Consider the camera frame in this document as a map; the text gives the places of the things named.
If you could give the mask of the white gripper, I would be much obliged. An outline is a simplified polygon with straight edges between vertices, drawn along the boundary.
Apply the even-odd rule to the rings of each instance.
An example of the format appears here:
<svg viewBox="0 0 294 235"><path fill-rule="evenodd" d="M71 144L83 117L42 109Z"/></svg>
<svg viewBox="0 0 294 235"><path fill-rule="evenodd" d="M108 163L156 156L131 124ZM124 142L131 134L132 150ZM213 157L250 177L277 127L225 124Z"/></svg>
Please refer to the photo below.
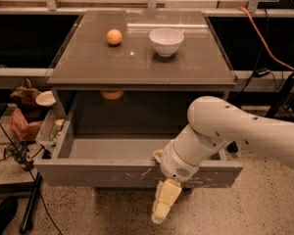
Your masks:
<svg viewBox="0 0 294 235"><path fill-rule="evenodd" d="M170 141L164 150L154 151L152 156L157 163L160 163L162 174L170 178L158 183L152 208L152 221L161 224L181 193L182 188L179 182L190 180L199 166L184 162L175 151L173 141Z"/></svg>

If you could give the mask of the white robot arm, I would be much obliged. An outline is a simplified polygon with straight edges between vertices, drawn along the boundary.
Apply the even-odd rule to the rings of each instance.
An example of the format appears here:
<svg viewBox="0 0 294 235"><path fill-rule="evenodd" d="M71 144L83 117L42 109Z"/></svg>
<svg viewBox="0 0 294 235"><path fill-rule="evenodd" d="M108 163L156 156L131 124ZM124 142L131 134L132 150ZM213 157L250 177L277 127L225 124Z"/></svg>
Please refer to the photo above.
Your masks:
<svg viewBox="0 0 294 235"><path fill-rule="evenodd" d="M294 169L294 122L248 114L223 99L203 96L187 110L188 124L154 153L166 177L158 183L152 221L162 223L181 193L181 184L207 157L233 141L242 141Z"/></svg>

